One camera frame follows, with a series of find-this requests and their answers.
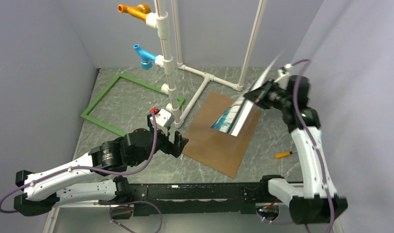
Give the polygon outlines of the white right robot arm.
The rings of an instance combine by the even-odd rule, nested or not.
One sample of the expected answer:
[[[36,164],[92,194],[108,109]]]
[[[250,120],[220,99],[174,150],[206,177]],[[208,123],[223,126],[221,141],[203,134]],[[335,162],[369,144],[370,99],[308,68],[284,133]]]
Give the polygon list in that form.
[[[303,189],[299,190],[280,175],[265,175],[260,180],[259,197],[263,201],[277,198],[288,206],[297,225],[327,223],[330,227],[348,207],[329,177],[317,111],[308,106],[308,78],[291,76],[286,88],[273,80],[253,85],[244,98],[262,109],[282,112],[297,149],[302,170]]]

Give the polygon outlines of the orange handled screwdriver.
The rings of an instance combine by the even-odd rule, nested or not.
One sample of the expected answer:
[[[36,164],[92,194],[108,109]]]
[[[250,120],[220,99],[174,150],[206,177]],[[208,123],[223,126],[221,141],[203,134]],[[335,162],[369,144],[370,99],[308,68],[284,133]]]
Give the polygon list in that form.
[[[275,155],[274,158],[275,158],[275,159],[281,159],[281,158],[290,156],[290,155],[292,155],[292,154],[293,154],[293,151],[287,151],[287,152],[283,152],[283,153],[280,153],[280,154]]]

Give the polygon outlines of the printed photo with lanterns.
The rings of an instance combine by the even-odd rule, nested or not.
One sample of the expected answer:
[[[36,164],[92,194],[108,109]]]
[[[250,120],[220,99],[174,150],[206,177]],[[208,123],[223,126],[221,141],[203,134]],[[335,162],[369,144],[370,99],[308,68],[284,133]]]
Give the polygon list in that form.
[[[247,100],[244,95],[261,87],[266,82],[266,76],[283,52],[284,51],[281,51],[267,66],[260,77],[257,78],[248,88],[246,88],[240,94],[240,96],[216,119],[216,121],[210,126],[211,129],[229,134],[231,136],[238,136],[254,106],[254,103],[250,100]]]

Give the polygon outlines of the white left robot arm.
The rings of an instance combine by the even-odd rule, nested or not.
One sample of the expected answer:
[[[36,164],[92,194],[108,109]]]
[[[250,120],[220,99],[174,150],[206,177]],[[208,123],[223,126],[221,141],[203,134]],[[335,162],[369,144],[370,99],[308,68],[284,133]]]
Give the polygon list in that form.
[[[64,165],[39,173],[17,172],[16,185],[22,193],[14,197],[14,211],[37,216],[74,202],[133,200],[127,176],[144,170],[158,151],[179,157],[189,142],[179,131],[171,142],[159,117],[148,117],[147,129],[106,141]]]

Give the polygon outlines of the white PVC pipe stand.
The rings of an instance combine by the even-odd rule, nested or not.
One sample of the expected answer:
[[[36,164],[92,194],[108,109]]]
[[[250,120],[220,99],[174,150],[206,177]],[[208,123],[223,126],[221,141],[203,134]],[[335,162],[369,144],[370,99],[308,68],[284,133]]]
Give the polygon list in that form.
[[[181,127],[210,83],[244,89],[269,1],[156,0],[154,5],[170,18],[174,67],[202,80],[181,107],[176,124]]]

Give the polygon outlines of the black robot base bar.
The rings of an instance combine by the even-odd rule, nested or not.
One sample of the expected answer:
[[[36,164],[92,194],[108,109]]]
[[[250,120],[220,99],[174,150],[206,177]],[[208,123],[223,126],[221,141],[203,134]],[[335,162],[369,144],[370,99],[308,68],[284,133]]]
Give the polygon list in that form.
[[[256,214],[257,209],[281,203],[266,194],[260,182],[130,184],[133,216],[157,214]]]

